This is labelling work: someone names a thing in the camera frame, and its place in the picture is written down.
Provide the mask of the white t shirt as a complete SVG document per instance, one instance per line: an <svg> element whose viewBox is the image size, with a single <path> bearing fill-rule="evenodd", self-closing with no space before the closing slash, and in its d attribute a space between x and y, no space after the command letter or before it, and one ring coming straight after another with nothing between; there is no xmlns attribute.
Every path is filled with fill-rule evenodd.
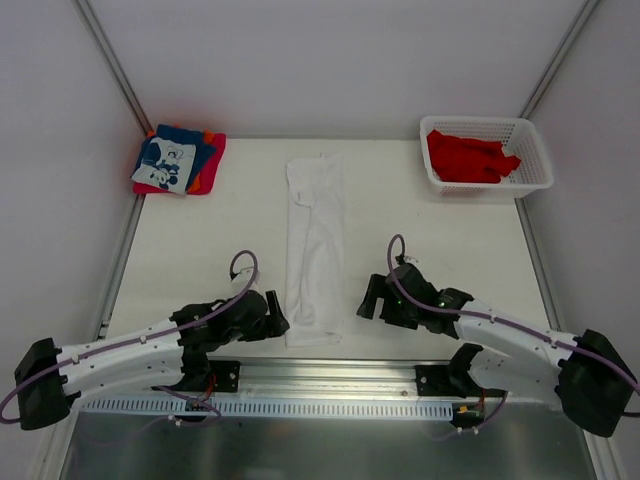
<svg viewBox="0 0 640 480"><path fill-rule="evenodd" d="M286 347L336 344L344 307L343 157L291 160L286 177Z"/></svg>

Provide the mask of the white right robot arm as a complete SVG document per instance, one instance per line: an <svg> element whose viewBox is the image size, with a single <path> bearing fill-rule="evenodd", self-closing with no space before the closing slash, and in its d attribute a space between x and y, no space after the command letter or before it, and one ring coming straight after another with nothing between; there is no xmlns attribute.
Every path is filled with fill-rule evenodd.
<svg viewBox="0 0 640 480"><path fill-rule="evenodd" d="M513 393L560 410L581 429L609 438L638 385L604 335L528 327L464 291L436 289L410 263L372 275L357 314L461 341L447 363L417 368L422 396Z"/></svg>

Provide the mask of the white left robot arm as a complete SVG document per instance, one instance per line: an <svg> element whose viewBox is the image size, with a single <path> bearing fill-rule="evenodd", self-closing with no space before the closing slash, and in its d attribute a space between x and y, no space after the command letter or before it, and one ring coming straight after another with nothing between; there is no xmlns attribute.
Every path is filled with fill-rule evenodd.
<svg viewBox="0 0 640 480"><path fill-rule="evenodd" d="M168 387L205 388L209 354L234 341L283 336L289 323L275 291L189 304L169 318L111 340L58 347L45 338L16 367L17 424L25 431L54 425L74 407L113 394Z"/></svg>

